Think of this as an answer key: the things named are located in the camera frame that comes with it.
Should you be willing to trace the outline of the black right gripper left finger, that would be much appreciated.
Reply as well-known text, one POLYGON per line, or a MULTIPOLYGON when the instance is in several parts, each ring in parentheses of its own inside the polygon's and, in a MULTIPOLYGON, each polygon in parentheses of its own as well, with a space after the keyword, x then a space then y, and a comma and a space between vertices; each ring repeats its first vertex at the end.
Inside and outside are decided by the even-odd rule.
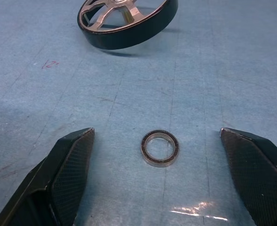
POLYGON ((73 226, 94 139, 94 128, 85 128, 57 140, 0 212, 0 226, 73 226))

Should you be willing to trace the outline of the spoked silver rotor black rim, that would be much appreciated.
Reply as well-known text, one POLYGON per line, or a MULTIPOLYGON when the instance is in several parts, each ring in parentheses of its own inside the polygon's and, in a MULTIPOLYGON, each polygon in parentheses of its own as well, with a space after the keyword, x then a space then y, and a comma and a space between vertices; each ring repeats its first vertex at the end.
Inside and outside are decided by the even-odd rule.
POLYGON ((143 15, 137 0, 85 0, 77 15, 77 23, 88 42, 103 50, 135 46, 164 30, 176 15, 178 0, 164 0, 153 12, 143 15), (120 11, 126 22, 120 27, 101 30, 110 13, 120 11))

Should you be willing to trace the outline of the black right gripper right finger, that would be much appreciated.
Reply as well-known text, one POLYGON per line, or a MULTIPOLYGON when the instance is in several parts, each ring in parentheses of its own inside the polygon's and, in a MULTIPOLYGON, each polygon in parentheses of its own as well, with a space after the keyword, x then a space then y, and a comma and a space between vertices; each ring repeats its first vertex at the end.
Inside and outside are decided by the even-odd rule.
POLYGON ((257 226, 277 226, 277 147, 267 138, 221 128, 234 186, 257 226))

